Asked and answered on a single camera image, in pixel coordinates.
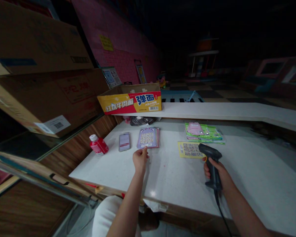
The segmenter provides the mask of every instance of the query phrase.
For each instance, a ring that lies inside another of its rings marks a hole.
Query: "hand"
[[[143,150],[137,150],[133,154],[133,162],[135,165],[135,172],[145,173],[146,172],[146,163],[149,159],[147,152],[147,146]]]
[[[220,176],[220,180],[221,180],[221,184],[223,186],[223,192],[228,191],[230,189],[233,189],[236,187],[236,185],[234,184],[230,174],[228,173],[228,171],[226,170],[226,168],[224,167],[224,165],[220,162],[215,162],[212,158],[208,158],[210,163],[216,167],[216,169],[218,170],[219,176]],[[208,168],[207,163],[204,163],[204,173],[206,178],[210,179],[210,169]]]

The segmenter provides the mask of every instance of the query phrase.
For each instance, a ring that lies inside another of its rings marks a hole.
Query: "purple card pack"
[[[159,128],[148,127],[140,130],[137,148],[142,149],[145,146],[148,148],[159,147]]]

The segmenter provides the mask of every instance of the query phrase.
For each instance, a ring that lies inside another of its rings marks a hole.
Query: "leg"
[[[106,237],[115,215],[122,204],[123,199],[118,196],[110,196],[104,199],[95,211],[92,236]],[[141,237],[137,225],[136,237]]]

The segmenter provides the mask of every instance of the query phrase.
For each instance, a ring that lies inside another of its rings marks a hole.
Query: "white countertop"
[[[260,103],[162,103],[155,112],[116,114],[184,119],[261,121],[296,131],[296,111]]]
[[[184,122],[189,121],[162,119],[152,125],[160,128],[160,148],[148,149],[143,196],[219,216],[213,190],[205,186],[203,162],[179,157],[177,142],[186,141]],[[210,146],[223,154],[220,161],[265,226],[296,236],[296,151],[279,145],[279,140],[267,141],[243,125],[207,124],[222,131],[226,145]],[[70,177],[126,192],[135,172],[132,154],[140,129],[124,122],[117,125],[104,139],[108,153],[102,157],[90,153]],[[122,132],[131,133],[131,149],[118,152]],[[231,218],[224,198],[221,206]]]

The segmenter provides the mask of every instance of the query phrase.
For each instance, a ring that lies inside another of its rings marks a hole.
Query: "tiled floor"
[[[270,92],[252,92],[224,80],[201,81],[198,78],[170,80],[164,90],[196,91],[204,102],[261,103],[296,110],[296,101]]]

